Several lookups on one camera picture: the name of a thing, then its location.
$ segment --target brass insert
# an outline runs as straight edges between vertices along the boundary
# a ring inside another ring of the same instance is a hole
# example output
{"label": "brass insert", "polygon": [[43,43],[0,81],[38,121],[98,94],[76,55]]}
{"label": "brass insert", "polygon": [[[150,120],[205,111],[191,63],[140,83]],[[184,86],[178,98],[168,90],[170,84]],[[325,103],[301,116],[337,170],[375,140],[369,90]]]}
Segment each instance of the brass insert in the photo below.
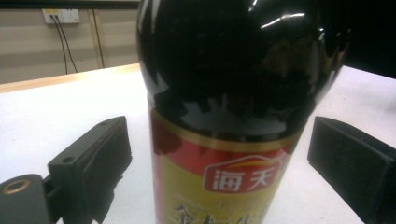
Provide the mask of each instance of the brass insert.
{"label": "brass insert", "polygon": [[7,184],[3,189],[4,194],[14,194],[29,187],[31,181],[29,179],[20,179]]}

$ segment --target haitian logo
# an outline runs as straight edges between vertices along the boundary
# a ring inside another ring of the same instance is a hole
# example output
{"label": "haitian logo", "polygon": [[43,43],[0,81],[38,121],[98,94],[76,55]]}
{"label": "haitian logo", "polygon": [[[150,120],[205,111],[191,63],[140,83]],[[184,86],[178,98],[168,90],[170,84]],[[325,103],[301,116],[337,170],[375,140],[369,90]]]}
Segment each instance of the haitian logo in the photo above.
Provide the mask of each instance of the haitian logo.
{"label": "haitian logo", "polygon": [[205,168],[205,190],[218,193],[248,193],[270,186],[282,167],[285,154],[276,158],[246,156],[208,165]]}

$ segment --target power cord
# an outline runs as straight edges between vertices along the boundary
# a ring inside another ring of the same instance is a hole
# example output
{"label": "power cord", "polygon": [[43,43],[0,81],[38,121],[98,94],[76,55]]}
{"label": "power cord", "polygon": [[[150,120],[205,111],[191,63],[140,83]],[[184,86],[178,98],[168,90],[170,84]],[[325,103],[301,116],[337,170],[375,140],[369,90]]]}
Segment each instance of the power cord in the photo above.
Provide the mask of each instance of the power cord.
{"label": "power cord", "polygon": [[[71,54],[71,51],[70,51],[69,43],[67,42],[67,38],[66,38],[66,35],[64,34],[64,29],[62,28],[61,22],[59,21],[58,16],[52,16],[52,15],[51,15],[50,17],[53,19],[53,22],[55,23],[56,29],[58,30],[58,34],[59,34],[59,37],[61,38],[62,49],[63,49],[63,50],[64,50],[64,42],[66,42],[67,51],[68,51],[68,53],[69,53],[70,60],[72,61],[72,64],[73,64],[73,66],[74,66],[74,68],[75,68],[75,70],[76,70],[76,73],[77,73],[78,70],[77,70],[76,65],[75,65],[75,63],[74,63],[74,61],[73,61],[73,57],[72,57],[72,54]],[[58,25],[59,25],[59,28],[61,28],[62,34],[63,34],[63,36],[64,36],[64,42],[63,42],[63,40],[62,40],[61,32],[59,31]],[[65,64],[65,67],[66,67],[66,74],[67,74],[67,61],[66,61],[65,52],[64,52],[64,64]]]}
{"label": "power cord", "polygon": [[[58,23],[56,22],[55,18],[52,15],[49,15],[49,17],[53,20],[53,23],[55,23],[56,30],[58,31],[59,38],[61,39],[62,50],[64,52],[64,41],[62,40],[61,32],[59,31],[59,28],[58,28]],[[65,68],[66,74],[67,74],[67,60],[66,60],[65,52],[64,52],[64,68]]]}

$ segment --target wall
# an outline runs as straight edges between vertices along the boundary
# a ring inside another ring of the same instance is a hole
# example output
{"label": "wall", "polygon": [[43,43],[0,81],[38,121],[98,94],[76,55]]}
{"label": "wall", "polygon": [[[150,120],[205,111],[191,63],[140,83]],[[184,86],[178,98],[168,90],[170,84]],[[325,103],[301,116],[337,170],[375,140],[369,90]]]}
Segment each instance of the wall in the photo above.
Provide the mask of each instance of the wall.
{"label": "wall", "polygon": [[[95,48],[97,32],[88,10],[78,11],[81,22],[63,24],[79,72],[137,63],[135,10],[100,10],[102,54]],[[68,73],[75,73],[64,43]],[[55,25],[48,25],[40,9],[0,9],[0,84],[66,74],[61,40]]]}

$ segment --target wooden edge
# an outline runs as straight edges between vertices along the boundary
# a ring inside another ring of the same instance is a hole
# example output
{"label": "wooden edge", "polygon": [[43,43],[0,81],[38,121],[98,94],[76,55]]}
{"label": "wooden edge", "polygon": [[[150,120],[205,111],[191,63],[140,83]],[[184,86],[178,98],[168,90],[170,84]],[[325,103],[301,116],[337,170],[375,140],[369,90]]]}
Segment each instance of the wooden edge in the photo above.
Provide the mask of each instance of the wooden edge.
{"label": "wooden edge", "polygon": [[12,82],[0,85],[0,93],[11,92],[11,91],[22,91],[32,88],[45,87],[50,85],[62,84],[67,82],[97,79],[104,77],[114,77],[119,75],[131,74],[133,72],[140,72],[140,66],[138,63],[104,68],[93,70],[89,72],[75,73],[70,75],[62,75],[57,77],[44,77],[33,80]]}

